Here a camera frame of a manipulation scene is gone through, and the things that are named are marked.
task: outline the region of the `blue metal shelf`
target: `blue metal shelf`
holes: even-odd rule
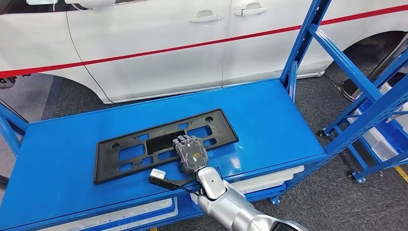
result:
[[[330,157],[347,147],[355,151],[352,147],[354,141],[389,118],[408,99],[408,77],[384,96],[377,89],[398,68],[408,64],[408,51],[371,83],[319,29],[330,2],[312,1],[279,79],[36,123],[27,123],[0,105],[0,132],[18,155],[0,207],[0,229],[41,229],[174,197],[178,199],[175,217],[133,230],[145,230],[202,215],[191,204],[187,192],[181,189],[169,191],[149,184],[148,170],[94,185],[95,150],[99,141],[216,108],[223,109],[240,139],[238,143],[208,152],[209,165],[220,169],[224,180],[234,182],[300,165],[305,167],[303,172],[295,174],[280,187],[248,195],[250,200],[270,197],[277,201],[279,196],[325,164]],[[324,130],[327,136],[332,130],[338,131],[338,136],[324,149],[294,104],[297,69],[312,39],[316,39],[363,92]],[[367,99],[372,105],[341,131],[340,125]],[[24,136],[22,143],[15,133]],[[359,180],[380,167],[393,165],[394,160],[403,160],[406,155],[408,152],[374,167],[362,164],[364,172],[354,176]],[[178,171],[176,162],[159,169],[166,171],[171,179],[186,177]],[[197,189],[195,183],[186,187]]]
[[[240,138],[208,152],[209,165],[225,180],[328,158],[278,79],[30,123],[0,207],[0,228],[45,227],[185,194],[149,184],[150,171],[94,185],[96,143],[215,108],[224,110]],[[283,135],[293,130],[296,137]],[[159,169],[172,179],[185,177],[176,162]]]

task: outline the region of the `shelf caster wheel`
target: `shelf caster wheel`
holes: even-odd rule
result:
[[[347,177],[348,177],[349,179],[351,179],[351,180],[357,182],[357,183],[360,183],[360,184],[366,182],[366,179],[365,179],[364,177],[363,177],[363,178],[359,178],[359,179],[356,178],[356,174],[358,174],[358,173],[360,173],[360,172],[359,172],[359,171],[347,171]]]
[[[317,131],[316,133],[319,137],[325,137],[326,133],[323,130]]]
[[[272,202],[273,205],[277,205],[280,203],[281,200],[279,199],[279,197],[273,197],[273,198],[271,197],[270,201]]]

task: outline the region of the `yellow floor marking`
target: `yellow floor marking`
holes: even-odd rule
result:
[[[404,172],[404,170],[400,167],[400,166],[396,166],[394,167],[396,169],[396,171],[402,176],[402,178],[404,178],[404,180],[408,183],[408,175],[406,172]]]

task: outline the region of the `robotic hand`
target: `robotic hand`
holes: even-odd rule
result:
[[[181,170],[191,178],[168,180],[164,178],[165,173],[153,169],[150,183],[174,190],[197,180],[201,185],[198,196],[200,209],[229,231],[307,231],[296,222],[273,218],[256,210],[240,191],[222,180],[218,172],[207,165],[208,155],[199,138],[178,136],[173,144],[181,158]]]

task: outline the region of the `floor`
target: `floor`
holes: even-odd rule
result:
[[[356,46],[348,50],[347,55],[366,74],[383,57],[373,54],[366,46]],[[298,81],[296,104],[313,131],[329,124],[349,105],[338,91],[344,79],[346,75],[332,64],[324,76]],[[0,98],[30,121],[123,105],[103,104],[89,89],[50,76],[18,79],[12,89],[0,90]],[[322,145],[328,142],[325,138],[319,141]],[[0,151],[0,174],[9,176],[14,157],[5,143],[0,142]],[[274,217],[295,220],[311,231],[405,231],[408,227],[408,183],[392,168],[383,171],[382,176],[380,173],[368,176],[365,184],[357,184],[345,175],[351,169],[358,169],[358,165],[348,152],[343,152],[286,193],[279,205],[262,200],[255,202],[255,207]],[[201,217],[159,230],[213,231],[222,228],[212,218]]]

